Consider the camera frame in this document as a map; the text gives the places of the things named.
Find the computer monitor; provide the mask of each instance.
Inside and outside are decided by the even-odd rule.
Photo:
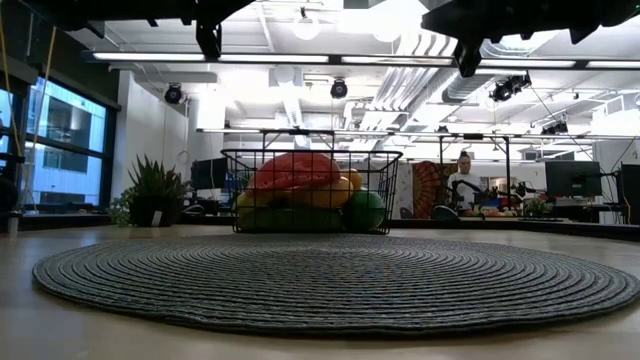
[[[616,184],[618,185],[618,203],[628,205],[632,211],[625,211],[629,224],[640,225],[640,165],[624,164],[620,167]]]
[[[196,190],[222,189],[227,179],[227,158],[194,161],[191,186]]]
[[[602,195],[600,163],[593,161],[548,161],[547,193],[551,196]]]

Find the green plant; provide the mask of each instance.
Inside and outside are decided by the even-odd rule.
[[[541,217],[549,213],[550,210],[549,205],[544,200],[536,198],[527,202],[524,213],[529,217]]]
[[[133,181],[133,191],[136,196],[158,196],[178,199],[184,196],[189,188],[188,182],[182,182],[182,176],[175,172],[175,167],[169,171],[164,170],[164,165],[157,161],[151,163],[145,155],[144,164],[137,157],[138,167],[135,164],[133,171],[135,177],[129,171],[129,177]]]
[[[109,204],[107,213],[111,218],[111,223],[120,227],[129,226],[131,220],[129,218],[129,206],[135,196],[133,188],[123,191],[119,198],[114,198]]]

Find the yellow fruit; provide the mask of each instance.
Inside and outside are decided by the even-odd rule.
[[[288,197],[288,192],[289,190],[262,191],[256,196],[249,196],[247,192],[243,192],[233,203],[233,208],[237,206],[238,214],[243,215],[255,208],[267,207],[274,200]]]
[[[294,204],[322,209],[341,208],[352,194],[353,185],[344,177],[330,185],[300,187],[290,193]]]
[[[360,190],[362,188],[362,176],[356,169],[349,169],[340,173],[340,176],[346,178],[353,185],[353,190]]]

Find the red fruit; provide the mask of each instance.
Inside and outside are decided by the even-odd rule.
[[[340,167],[319,153],[287,153],[260,167],[247,189],[272,190],[296,186],[322,186],[340,179]]]

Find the rope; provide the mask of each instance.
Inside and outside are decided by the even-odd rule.
[[[24,189],[26,193],[31,194],[32,199],[33,199],[33,194],[31,193],[31,189],[30,189],[31,175],[33,174],[33,166],[34,166],[35,155],[36,155],[36,145],[38,144],[38,135],[40,132],[40,118],[42,116],[42,107],[43,107],[42,105],[44,104],[44,97],[47,93],[47,83],[49,82],[49,71],[51,70],[51,58],[53,56],[53,46],[56,43],[56,32],[57,32],[57,28],[54,27],[53,32],[51,33],[51,42],[49,44],[49,55],[47,57],[47,66],[45,67],[45,71],[44,71],[44,85],[42,87],[42,95],[40,96],[40,106],[38,107],[38,116],[35,119],[36,131],[33,136],[33,151],[31,151],[31,154],[29,156],[29,163],[31,165],[27,167],[27,174],[25,176]],[[36,206],[35,200],[33,201],[33,209],[35,211],[38,211],[38,207]]]

